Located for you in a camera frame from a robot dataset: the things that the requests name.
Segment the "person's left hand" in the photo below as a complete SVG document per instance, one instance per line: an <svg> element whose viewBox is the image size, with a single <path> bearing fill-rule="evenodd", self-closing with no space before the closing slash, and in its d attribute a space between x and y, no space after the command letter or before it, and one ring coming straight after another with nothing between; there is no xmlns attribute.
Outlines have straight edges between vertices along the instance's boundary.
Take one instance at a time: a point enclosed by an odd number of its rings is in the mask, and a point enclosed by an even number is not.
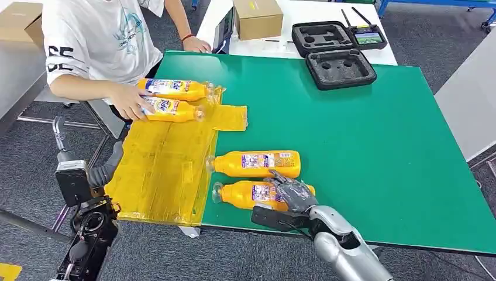
<svg viewBox="0 0 496 281"><path fill-rule="evenodd" d="M195 36L189 36L183 39L182 45L186 52L211 53L212 51L212 48L207 42Z"/></svg>

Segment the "person's right hand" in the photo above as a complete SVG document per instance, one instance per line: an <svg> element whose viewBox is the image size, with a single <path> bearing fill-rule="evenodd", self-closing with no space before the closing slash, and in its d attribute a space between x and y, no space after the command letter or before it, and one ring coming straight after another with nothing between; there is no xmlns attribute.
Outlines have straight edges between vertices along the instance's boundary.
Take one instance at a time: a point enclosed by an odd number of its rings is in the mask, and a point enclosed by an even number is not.
<svg viewBox="0 0 496 281"><path fill-rule="evenodd" d="M147 117L143 111L154 113L153 106L143 98L148 95L148 92L136 86L111 84L108 98L122 117L133 121L146 121Z"/></svg>

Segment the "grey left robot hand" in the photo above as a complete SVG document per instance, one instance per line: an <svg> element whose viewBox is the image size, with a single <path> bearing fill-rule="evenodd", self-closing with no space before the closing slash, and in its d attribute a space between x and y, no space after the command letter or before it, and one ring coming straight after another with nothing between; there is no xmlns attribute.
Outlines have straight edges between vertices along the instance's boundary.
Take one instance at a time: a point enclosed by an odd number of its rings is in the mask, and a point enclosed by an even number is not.
<svg viewBox="0 0 496 281"><path fill-rule="evenodd" d="M60 116L56 116L52 122L56 144L59 149L57 154L57 171L82 169L88 179L89 187L92 189L108 184L112 180L116 168L122 159L122 142L117 141L113 145L113 152L103 165L89 168L86 161L76 157L74 152L69 148L64 123L64 118Z"/></svg>

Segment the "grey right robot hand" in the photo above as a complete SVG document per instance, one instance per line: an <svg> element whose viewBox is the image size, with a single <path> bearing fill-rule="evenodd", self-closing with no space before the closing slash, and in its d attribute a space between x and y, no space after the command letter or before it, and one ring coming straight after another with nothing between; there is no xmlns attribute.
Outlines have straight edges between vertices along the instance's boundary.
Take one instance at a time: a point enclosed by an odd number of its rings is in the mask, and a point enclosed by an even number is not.
<svg viewBox="0 0 496 281"><path fill-rule="evenodd" d="M289 211L305 213L318 205L315 195L303 181L284 176L276 170L271 169L269 172L272 177L265 178L264 181L275 187Z"/></svg>

